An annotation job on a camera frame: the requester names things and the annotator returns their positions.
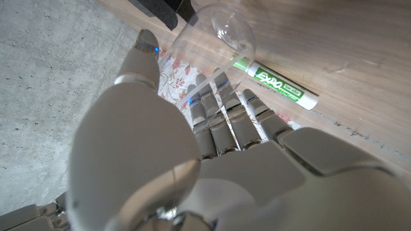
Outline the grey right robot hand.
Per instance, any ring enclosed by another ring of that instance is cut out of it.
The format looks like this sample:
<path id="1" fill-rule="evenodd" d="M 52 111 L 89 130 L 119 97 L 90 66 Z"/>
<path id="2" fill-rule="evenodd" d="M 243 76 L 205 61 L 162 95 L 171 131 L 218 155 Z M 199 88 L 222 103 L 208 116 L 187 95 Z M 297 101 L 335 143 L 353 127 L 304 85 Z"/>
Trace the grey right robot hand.
<path id="1" fill-rule="evenodd" d="M 1 230 L 71 230 L 66 212 L 66 192 L 47 205 L 31 204 L 2 215 Z"/>

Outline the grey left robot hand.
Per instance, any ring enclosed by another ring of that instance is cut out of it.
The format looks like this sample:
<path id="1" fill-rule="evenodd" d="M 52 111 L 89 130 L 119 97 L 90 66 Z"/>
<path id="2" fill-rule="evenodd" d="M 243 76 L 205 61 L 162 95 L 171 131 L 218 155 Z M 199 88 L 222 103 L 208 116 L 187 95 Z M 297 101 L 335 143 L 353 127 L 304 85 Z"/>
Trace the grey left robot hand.
<path id="1" fill-rule="evenodd" d="M 88 110 L 69 163 L 74 230 L 409 230 L 410 187 L 372 155 L 270 113 L 270 140 L 203 159 L 162 99 L 158 42 L 141 30 Z"/>

